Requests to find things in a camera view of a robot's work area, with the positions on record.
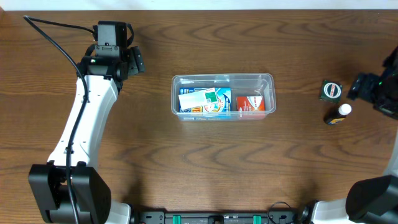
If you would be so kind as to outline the red Panadol ActiFast box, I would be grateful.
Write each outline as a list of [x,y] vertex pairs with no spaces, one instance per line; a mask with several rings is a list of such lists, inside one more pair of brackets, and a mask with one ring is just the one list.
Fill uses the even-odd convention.
[[236,109],[239,119],[264,119],[266,116],[262,96],[238,96]]

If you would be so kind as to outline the dark bottle white cap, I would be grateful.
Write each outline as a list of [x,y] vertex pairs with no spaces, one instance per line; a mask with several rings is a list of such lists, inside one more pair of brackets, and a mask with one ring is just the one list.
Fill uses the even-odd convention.
[[325,115],[323,121],[326,124],[334,125],[343,121],[352,111],[351,105],[345,103],[340,105],[338,108],[332,108]]

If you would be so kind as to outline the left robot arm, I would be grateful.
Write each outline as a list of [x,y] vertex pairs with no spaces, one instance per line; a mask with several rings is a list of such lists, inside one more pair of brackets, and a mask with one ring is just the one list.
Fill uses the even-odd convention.
[[112,199],[98,173],[109,112],[123,81],[145,70],[138,46],[92,45],[77,65],[72,110],[46,164],[34,164],[29,185],[46,223],[134,223],[133,208]]

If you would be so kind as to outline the white green Panadol box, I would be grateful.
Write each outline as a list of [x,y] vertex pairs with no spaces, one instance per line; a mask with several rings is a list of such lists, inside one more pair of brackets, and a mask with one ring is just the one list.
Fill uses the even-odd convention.
[[203,90],[181,88],[178,100],[181,110],[187,110],[198,106],[207,106],[218,101],[215,88],[207,88]]

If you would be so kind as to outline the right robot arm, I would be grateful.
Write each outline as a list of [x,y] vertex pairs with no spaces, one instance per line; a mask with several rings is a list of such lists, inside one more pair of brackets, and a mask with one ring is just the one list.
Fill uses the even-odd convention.
[[[383,61],[381,75],[360,73],[347,98],[361,99],[397,119],[397,49]],[[397,223],[397,146],[384,175],[355,183],[341,200],[316,201],[301,209],[294,223]]]

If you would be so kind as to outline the blue Kool Fever box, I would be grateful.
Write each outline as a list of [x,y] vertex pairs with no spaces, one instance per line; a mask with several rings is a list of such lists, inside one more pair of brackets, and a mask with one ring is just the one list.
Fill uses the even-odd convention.
[[187,110],[181,110],[178,106],[179,112],[188,113],[192,116],[199,116],[200,119],[209,120],[226,120],[231,119],[231,89],[230,88],[215,88],[218,101],[212,105],[198,106]]

